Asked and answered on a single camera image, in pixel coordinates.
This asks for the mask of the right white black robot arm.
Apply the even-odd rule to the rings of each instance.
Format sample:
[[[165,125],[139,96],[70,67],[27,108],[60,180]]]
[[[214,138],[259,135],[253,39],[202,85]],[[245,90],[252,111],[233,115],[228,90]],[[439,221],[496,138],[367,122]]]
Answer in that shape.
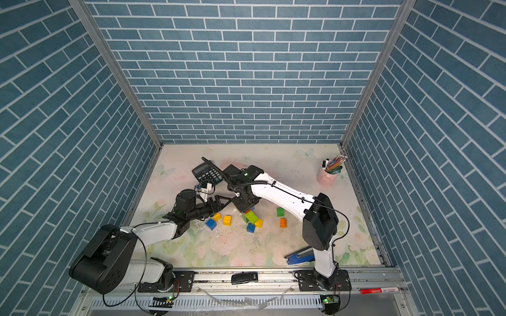
[[[298,219],[303,225],[303,239],[314,251],[312,279],[323,290],[337,290],[339,278],[344,273],[338,270],[333,245],[339,239],[338,214],[343,213],[333,208],[327,195],[320,193],[313,196],[299,192],[254,165],[245,169],[230,165],[222,171],[205,157],[202,160],[227,183],[227,189],[235,194],[231,202],[251,223],[256,220],[248,212],[262,199],[278,205]]]

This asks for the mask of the lime long lego brick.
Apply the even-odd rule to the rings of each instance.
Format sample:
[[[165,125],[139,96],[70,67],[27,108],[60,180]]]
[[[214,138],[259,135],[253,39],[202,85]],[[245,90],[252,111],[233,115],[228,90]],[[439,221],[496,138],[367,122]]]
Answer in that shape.
[[[257,215],[252,210],[249,210],[248,212],[246,212],[245,213],[245,217],[252,224],[255,224],[259,220],[259,218],[257,217]]]

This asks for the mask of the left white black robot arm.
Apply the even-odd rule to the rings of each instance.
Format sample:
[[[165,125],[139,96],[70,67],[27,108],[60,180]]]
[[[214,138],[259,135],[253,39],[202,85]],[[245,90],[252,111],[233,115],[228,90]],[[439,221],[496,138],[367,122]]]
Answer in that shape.
[[[100,294],[126,284],[143,291],[175,290],[172,264],[151,258],[146,254],[148,246],[181,237],[192,221],[212,218],[231,202],[230,197],[220,195],[204,199],[186,189],[177,195],[173,209],[158,221],[124,227],[104,225],[74,260],[69,276]],[[136,251],[144,253],[141,260],[132,258]]]

